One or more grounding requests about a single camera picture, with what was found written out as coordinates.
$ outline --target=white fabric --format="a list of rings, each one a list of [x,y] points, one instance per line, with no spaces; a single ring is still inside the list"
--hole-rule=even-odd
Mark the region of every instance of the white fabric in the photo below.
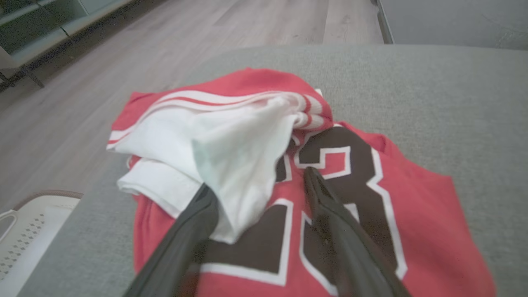
[[[144,158],[118,186],[143,193],[177,218],[205,182],[221,205],[211,238],[234,243],[264,211],[276,162],[294,125],[305,122],[303,108],[298,96],[282,93],[214,112],[157,110],[111,147]]]

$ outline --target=wooden floor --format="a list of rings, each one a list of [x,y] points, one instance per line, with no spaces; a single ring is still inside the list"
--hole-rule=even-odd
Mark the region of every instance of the wooden floor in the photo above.
[[[0,208],[45,189],[84,192],[106,169],[133,91],[175,88],[207,58],[273,44],[383,43],[370,0],[140,1],[0,94]]]

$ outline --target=gray wall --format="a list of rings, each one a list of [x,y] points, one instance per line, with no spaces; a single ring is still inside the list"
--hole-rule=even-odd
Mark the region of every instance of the gray wall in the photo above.
[[[528,0],[379,0],[393,42],[528,50]]]

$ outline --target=gray couch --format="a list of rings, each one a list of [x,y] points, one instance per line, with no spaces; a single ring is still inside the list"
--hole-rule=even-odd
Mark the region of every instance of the gray couch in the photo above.
[[[453,177],[499,296],[528,286],[528,52],[450,46],[245,49],[185,84],[244,67],[320,88],[334,117],[387,135],[412,161]],[[117,191],[125,157],[86,192],[20,296],[120,296],[133,279],[134,200]]]

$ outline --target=clothing pile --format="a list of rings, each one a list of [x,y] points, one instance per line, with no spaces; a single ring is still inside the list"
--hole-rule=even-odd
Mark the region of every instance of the clothing pile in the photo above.
[[[450,177],[389,139],[334,122],[299,77],[246,69],[200,85],[134,93],[108,150],[130,154],[120,190],[138,202],[139,271],[202,183],[220,202],[197,296],[337,296],[312,226],[303,171],[319,170],[412,296],[494,296]]]

